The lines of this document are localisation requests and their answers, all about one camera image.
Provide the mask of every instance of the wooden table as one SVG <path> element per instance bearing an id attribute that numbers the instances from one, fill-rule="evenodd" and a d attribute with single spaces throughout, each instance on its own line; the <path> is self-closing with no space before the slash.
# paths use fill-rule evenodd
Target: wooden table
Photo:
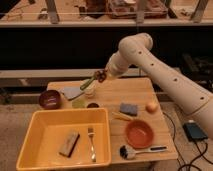
<path id="1" fill-rule="evenodd" d="M 79 86 L 82 81 L 51 82 L 47 89 L 60 89 L 64 86 Z M 112 164 L 138 163 L 177 159 L 177 151 L 173 144 L 168 126 L 162 114 L 158 99 L 149 78 L 128 78 L 107 80 L 104 83 L 95 82 L 95 96 L 86 98 L 84 95 L 78 97 L 85 100 L 85 105 L 95 102 L 100 107 L 105 107 L 109 111 Z M 149 114 L 145 110 L 147 102 L 154 101 L 158 104 L 155 114 Z M 123 136 L 124 127 L 128 121 L 115 119 L 112 112 L 118 112 L 121 103 L 138 105 L 137 118 L 148 122 L 154 130 L 153 145 L 165 145 L 166 152 L 138 154 L 134 160 L 124 160 L 119 155 L 119 148 L 126 144 Z M 68 101 L 62 96 L 62 108 L 72 108 L 72 101 Z"/>

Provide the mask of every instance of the floor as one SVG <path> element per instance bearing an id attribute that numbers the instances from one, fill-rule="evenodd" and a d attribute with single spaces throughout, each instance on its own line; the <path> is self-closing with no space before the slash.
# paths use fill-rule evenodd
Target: floor
<path id="1" fill-rule="evenodd" d="M 196 146 L 189 142 L 183 132 L 181 123 L 186 121 L 186 118 L 180 115 L 181 110 L 172 102 L 161 102 L 162 111 L 167 116 L 171 117 L 176 126 L 175 144 L 178 151 L 182 155 L 186 163 L 189 163 L 195 156 L 199 154 Z M 16 170 L 16 160 L 30 121 L 31 115 L 36 110 L 40 109 L 37 104 L 10 104 L 0 105 L 0 170 L 13 171 Z M 174 129 L 171 121 L 165 116 L 167 124 L 170 128 L 171 134 L 174 135 Z M 205 156 L 213 161 L 213 141 L 207 140 L 209 148 Z M 198 144 L 203 150 L 203 143 Z M 198 159 L 195 163 L 196 166 L 203 171 L 213 170 L 213 165 L 208 164 L 203 158 Z M 152 170 L 155 171 L 176 171 L 179 168 L 177 160 L 160 161 L 152 165 Z M 130 165 L 128 167 L 123 165 L 110 166 L 102 168 L 101 170 L 124 170 L 124 171 L 142 171 L 151 170 L 144 168 L 144 164 Z"/>

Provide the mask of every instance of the white object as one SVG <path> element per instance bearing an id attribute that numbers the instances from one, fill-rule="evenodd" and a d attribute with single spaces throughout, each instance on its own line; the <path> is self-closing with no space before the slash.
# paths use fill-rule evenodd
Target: white object
<path id="1" fill-rule="evenodd" d="M 149 51 L 152 45 L 146 33 L 122 39 L 106 65 L 108 75 L 119 77 L 131 64 L 141 68 L 213 139 L 213 94 L 158 60 Z"/>
<path id="2" fill-rule="evenodd" d="M 80 87 L 62 87 L 59 92 L 64 94 L 67 100 L 73 100 L 84 93 Z"/>

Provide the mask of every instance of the dark red bowl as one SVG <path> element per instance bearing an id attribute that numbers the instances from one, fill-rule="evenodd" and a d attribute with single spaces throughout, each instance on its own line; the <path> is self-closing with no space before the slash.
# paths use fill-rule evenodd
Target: dark red bowl
<path id="1" fill-rule="evenodd" d="M 39 104 L 44 109 L 58 109 L 61 106 L 61 95 L 56 90 L 46 90 L 41 93 Z"/>
<path id="2" fill-rule="evenodd" d="M 135 119 L 126 125 L 125 138 L 134 148 L 147 148 L 152 145 L 154 133 L 148 123 Z"/>

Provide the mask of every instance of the sponge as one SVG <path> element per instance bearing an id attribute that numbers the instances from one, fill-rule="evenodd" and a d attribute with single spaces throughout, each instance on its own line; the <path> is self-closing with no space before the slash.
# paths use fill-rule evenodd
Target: sponge
<path id="1" fill-rule="evenodd" d="M 132 104 L 120 104 L 120 112 L 128 114 L 130 116 L 137 116 L 138 114 L 138 106 Z"/>
<path id="2" fill-rule="evenodd" d="M 71 131 L 71 133 L 66 138 L 63 145 L 61 146 L 59 150 L 59 154 L 65 157 L 70 157 L 79 137 L 80 137 L 80 134 L 78 132 Z"/>

